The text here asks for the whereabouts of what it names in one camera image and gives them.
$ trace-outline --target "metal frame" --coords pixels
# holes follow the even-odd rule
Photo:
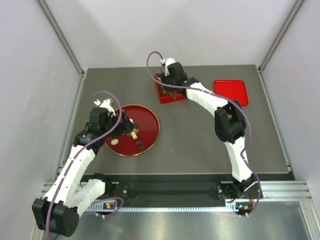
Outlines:
[[[47,3],[45,2],[45,0],[36,0],[36,2],[39,4],[41,10],[43,11],[44,15],[46,16],[48,22],[50,23],[53,31],[55,32],[56,36],[58,37],[61,45],[63,46],[63,48],[65,49],[66,53],[68,54],[68,56],[70,57],[74,67],[76,68],[76,70],[80,73],[81,75],[81,79],[79,81],[79,86],[77,89],[77,93],[75,95],[74,98],[74,102],[73,102],[73,107],[72,107],[72,111],[70,113],[69,116],[69,121],[68,121],[68,126],[67,126],[67,130],[65,131],[65,139],[63,141],[63,146],[61,148],[61,153],[59,155],[60,158],[60,162],[59,162],[59,166],[58,169],[56,170],[56,175],[59,174],[59,167],[63,167],[64,164],[64,159],[66,158],[67,152],[68,152],[68,143],[71,139],[71,132],[73,129],[73,125],[74,125],[74,119],[75,116],[77,114],[77,109],[79,106],[79,101],[80,101],[80,97],[81,97],[81,93],[82,93],[82,89],[83,89],[83,82],[85,80],[85,76],[86,73],[83,71],[83,69],[81,68],[77,58],[75,57],[72,49],[70,48],[68,41],[66,40],[65,36],[63,35],[58,23],[56,22],[53,14],[51,13]],[[285,155],[285,159],[288,163],[288,166],[292,169],[293,173],[296,173],[294,166],[291,163],[291,156],[290,153],[288,151],[287,148],[287,144],[283,135],[283,131],[281,129],[281,125],[279,124],[279,119],[277,117],[277,113],[275,111],[274,108],[274,104],[272,101],[272,98],[270,96],[268,87],[266,85],[265,79],[264,79],[264,75],[263,75],[263,70],[266,68],[267,64],[269,63],[270,59],[272,58],[272,56],[274,55],[275,51],[277,50],[280,42],[282,41],[282,39],[284,38],[286,32],[288,31],[289,27],[291,26],[291,24],[293,23],[294,18],[296,17],[296,15],[298,14],[299,10],[301,9],[301,7],[303,6],[305,0],[297,0],[293,6],[293,8],[290,11],[290,14],[288,15],[286,21],[284,22],[283,26],[281,27],[277,37],[275,38],[275,40],[273,41],[269,51],[267,52],[266,56],[264,57],[261,65],[258,67],[257,71],[258,74],[260,75],[260,80],[261,80],[261,84],[263,86],[264,89],[264,93],[266,95],[267,101],[268,101],[268,105],[270,108],[270,112],[280,139],[280,144],[282,147],[282,150],[284,152]],[[44,195],[44,193],[49,189],[49,187],[52,185],[52,183],[46,183],[44,185],[44,189],[42,191],[42,195]],[[262,186],[262,191],[264,194],[264,199],[262,199],[262,202],[268,202],[268,201],[276,201],[276,202],[300,202],[301,205],[301,210],[303,212],[303,216],[308,228],[308,231],[310,233],[311,239],[315,240],[315,239],[320,239],[320,220],[319,220],[319,216],[317,214],[315,205],[312,201],[312,196],[309,192],[308,189],[308,185],[305,181],[262,181],[261,182],[261,186]],[[130,211],[145,211],[146,209],[126,209],[123,208],[121,211],[123,212],[130,212]],[[154,208],[151,209],[152,211],[159,211],[159,208]],[[165,209],[161,209],[162,211],[190,211],[190,209],[179,209],[179,208],[165,208]],[[212,209],[200,209],[201,211],[210,211]],[[43,231],[39,230],[37,228],[37,226],[34,226],[34,229],[32,231],[32,234],[30,236],[31,240],[41,240],[43,237]]]
[[[293,23],[293,20],[295,19],[296,15],[298,14],[299,10],[301,9],[301,7],[303,6],[303,4],[305,3],[305,0],[297,0],[293,6],[293,8],[291,9],[289,16],[286,18],[284,24],[282,25],[279,33],[277,34],[276,38],[274,39],[269,51],[267,52],[266,56],[264,57],[261,66],[259,67],[260,71],[263,71],[268,62],[270,61],[270,59],[272,58],[272,56],[274,55],[275,51],[277,50],[281,40],[284,38],[287,30],[289,29],[289,27],[291,26],[291,24]]]
[[[70,45],[68,44],[67,39],[65,38],[64,34],[62,33],[62,31],[61,31],[61,29],[60,29],[55,17],[51,13],[46,1],[45,0],[36,0],[36,2],[40,6],[40,8],[41,8],[42,12],[44,13],[46,19],[50,23],[50,25],[52,27],[52,30],[54,31],[54,33],[57,36],[57,38],[59,39],[62,47],[66,51],[66,53],[69,56],[70,60],[72,61],[75,69],[79,72],[80,75],[83,75],[84,71],[81,68],[81,66],[80,66],[75,54],[73,53],[73,51],[72,51],[72,49],[70,47]]]
[[[44,188],[41,193],[41,197],[45,196],[47,191],[53,186],[54,182],[47,182],[44,184]],[[84,187],[87,182],[82,182],[81,185]],[[312,196],[310,194],[306,181],[261,181],[261,188],[263,192],[263,198],[261,202],[312,202]],[[75,192],[82,189],[79,185]],[[179,207],[166,207],[166,210],[181,210],[184,212],[185,209]],[[141,208],[141,212],[147,212],[146,208]],[[131,212],[130,207],[123,207],[121,212]]]
[[[104,210],[104,203],[99,202],[96,204],[92,204],[86,212],[112,212],[114,210]],[[221,212],[237,212],[236,203],[225,203],[225,206],[214,206],[214,207],[122,207],[118,210],[118,212],[122,213],[200,213],[200,212],[210,212],[210,213],[221,213]]]

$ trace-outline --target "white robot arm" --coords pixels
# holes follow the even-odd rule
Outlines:
[[[75,232],[84,211],[97,198],[101,196],[107,198],[112,193],[111,180],[103,174],[95,174],[85,187],[76,193],[81,178],[103,146],[105,139],[102,138],[85,149],[84,146],[107,133],[118,120],[111,99],[106,99],[102,103],[97,100],[94,103],[97,107],[91,110],[85,129],[75,137],[71,153],[57,180],[43,198],[37,198],[32,204],[35,221],[41,230],[46,229],[47,216],[53,201],[49,214],[49,230],[70,237]],[[107,137],[130,134],[138,127],[130,121],[124,110],[121,116],[122,122]]]
[[[241,157],[241,151],[245,147],[245,137],[244,130],[246,123],[244,119],[238,119],[242,116],[235,109],[235,107],[228,103],[225,99],[210,95],[206,92],[211,92],[206,89],[198,80],[191,77],[188,78],[184,72],[181,64],[176,62],[173,58],[168,58],[166,60],[161,60],[160,62],[164,66],[164,73],[160,75],[160,79],[163,83],[173,85],[173,86],[184,86],[193,89],[180,89],[181,94],[185,95],[188,99],[198,103],[206,110],[208,110],[215,118],[215,131],[218,137],[224,142],[232,166],[232,176],[239,183],[243,183],[252,177],[252,171],[247,167],[244,160]],[[164,87],[167,92],[177,92],[177,88]],[[227,124],[231,124],[229,118],[234,117],[237,120],[236,128],[237,130],[230,134],[230,132],[221,132],[219,127],[223,123],[223,117],[226,118]],[[247,160],[246,152],[243,153],[245,161]],[[250,188],[254,182],[249,183],[244,190]]]

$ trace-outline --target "purple cable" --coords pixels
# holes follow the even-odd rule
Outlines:
[[[83,146],[83,148],[81,148],[77,153],[76,155],[74,155],[74,159],[76,159],[78,157],[78,155],[83,151],[85,150],[87,147],[89,147],[91,144],[94,144],[95,142],[99,141],[100,139],[103,139],[105,138],[109,133],[111,133],[117,126],[118,124],[120,123],[121,121],[121,116],[122,116],[122,108],[121,108],[121,105],[120,105],[120,102],[118,100],[118,98],[116,98],[115,95],[113,95],[111,92],[108,92],[108,91],[98,91],[95,95],[94,95],[94,100],[97,100],[97,96],[99,94],[109,94],[111,97],[113,97],[113,99],[116,101],[116,103],[118,104],[119,106],[119,117],[118,117],[118,120],[116,121],[115,125],[109,130],[107,131],[105,134],[97,137],[96,139],[92,140],[91,142],[87,143],[86,145]]]
[[[242,159],[243,159],[244,163],[246,164],[246,166],[248,167],[248,169],[249,169],[249,170],[253,173],[253,175],[256,177],[257,182],[258,182],[258,186],[259,186],[258,198],[256,199],[256,203],[255,203],[252,211],[248,214],[248,216],[250,216],[250,215],[255,211],[255,209],[256,209],[256,207],[257,207],[257,205],[258,205],[258,203],[259,203],[259,200],[260,200],[260,198],[261,198],[262,189],[261,189],[261,183],[260,183],[259,176],[257,175],[257,173],[256,173],[255,171],[252,170],[252,168],[249,166],[248,162],[246,161],[246,158],[244,157],[244,152],[246,151],[248,145],[250,144],[250,142],[251,142],[251,137],[252,137],[251,124],[250,124],[250,122],[249,122],[249,119],[248,119],[246,113],[245,113],[245,112],[242,110],[242,108],[239,107],[234,101],[230,100],[229,98],[227,98],[227,97],[225,97],[225,96],[217,95],[217,94],[215,94],[215,93],[213,93],[213,92],[211,92],[211,91],[206,91],[206,90],[202,90],[202,89],[195,88],[195,87],[169,85],[169,84],[165,84],[165,83],[157,80],[157,79],[154,77],[154,75],[151,73],[150,67],[149,67],[149,59],[150,59],[150,57],[151,57],[153,54],[158,54],[158,55],[160,56],[161,60],[163,60],[164,58],[162,57],[162,55],[161,55],[160,52],[158,52],[158,51],[152,51],[152,52],[148,55],[148,57],[147,57],[147,59],[146,59],[146,70],[147,70],[149,76],[150,76],[156,83],[158,83],[158,84],[160,84],[160,85],[163,85],[163,86],[166,86],[166,87],[169,87],[169,88],[196,90],[196,91],[204,92],[204,93],[206,93],[206,94],[209,94],[209,95],[212,95],[212,96],[215,96],[215,97],[224,99],[224,100],[228,101],[229,103],[231,103],[232,105],[234,105],[234,106],[240,111],[240,113],[243,115],[243,117],[244,117],[244,119],[245,119],[245,122],[246,122],[246,124],[247,124],[247,126],[248,126],[248,132],[249,132],[248,135],[249,135],[249,136],[248,136],[247,142],[246,142],[245,145],[244,145],[243,150],[242,150],[241,153],[240,153],[240,156],[242,157]]]
[[[122,116],[122,108],[121,108],[121,104],[118,100],[118,98],[116,98],[115,95],[113,95],[111,92],[108,92],[108,91],[98,91],[95,95],[94,95],[94,100],[97,100],[97,96],[101,93],[105,93],[105,94],[109,94],[111,97],[113,97],[113,99],[116,101],[116,103],[118,104],[118,107],[119,107],[119,116],[118,116],[118,120],[116,121],[115,125],[109,130],[107,131],[106,133],[104,133],[103,135],[95,138],[94,140],[92,140],[91,142],[87,143],[85,146],[83,146],[73,157],[73,160],[70,161],[70,164],[68,165],[68,167],[66,168],[65,172],[64,172],[64,177],[67,176],[70,168],[71,168],[71,165],[74,163],[74,159],[76,159],[78,157],[78,155],[84,150],[86,149],[87,147],[89,147],[91,144],[94,144],[95,142],[99,141],[100,139],[103,139],[105,138],[109,133],[111,133],[117,126],[118,124],[120,123],[121,121],[121,116]],[[61,188],[61,185],[62,183],[64,182],[65,178],[62,178],[54,195],[53,195],[53,198],[52,198],[52,201],[50,202],[50,205],[49,205],[49,209],[48,209],[48,213],[46,215],[46,221],[45,221],[45,234],[46,234],[46,239],[47,240],[50,240],[50,233],[49,233],[49,223],[50,223],[50,217],[51,217],[51,211],[52,211],[52,208],[54,206],[54,202],[57,198],[57,195],[59,193],[59,190]]]
[[[58,192],[59,192],[62,184],[64,183],[64,180],[65,180],[65,178],[62,178],[61,181],[60,181],[60,183],[59,183],[59,185],[58,185],[58,187],[56,188],[56,191],[55,191],[55,193],[54,193],[54,195],[53,195],[53,198],[52,198],[52,200],[51,200],[51,202],[50,202],[50,205],[49,205],[48,214],[46,215],[46,220],[45,220],[45,235],[46,235],[46,239],[47,239],[47,240],[50,240],[49,224],[50,224],[51,211],[52,211],[52,208],[53,208],[53,206],[54,206],[54,202],[55,202],[55,200],[56,200],[56,198],[57,198]]]

